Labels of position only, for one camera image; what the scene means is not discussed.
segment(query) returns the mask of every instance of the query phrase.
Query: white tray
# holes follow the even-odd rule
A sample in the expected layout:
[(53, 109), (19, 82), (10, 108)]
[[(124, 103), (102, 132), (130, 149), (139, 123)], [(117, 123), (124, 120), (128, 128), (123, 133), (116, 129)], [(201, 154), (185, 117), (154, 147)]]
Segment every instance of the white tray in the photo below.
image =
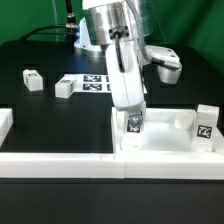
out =
[[(130, 154), (150, 153), (150, 152), (172, 152), (194, 153), (191, 145), (193, 130), (183, 131), (175, 127), (175, 117), (179, 112), (192, 112), (194, 119), (196, 112), (194, 110), (178, 109), (146, 109), (145, 127), (142, 136), (142, 145), (139, 151), (136, 149), (121, 149), (120, 142), (123, 131), (124, 112), (117, 112), (112, 109), (112, 133), (114, 153), (126, 151)], [(224, 138), (216, 128), (214, 132), (213, 152), (224, 152)]]

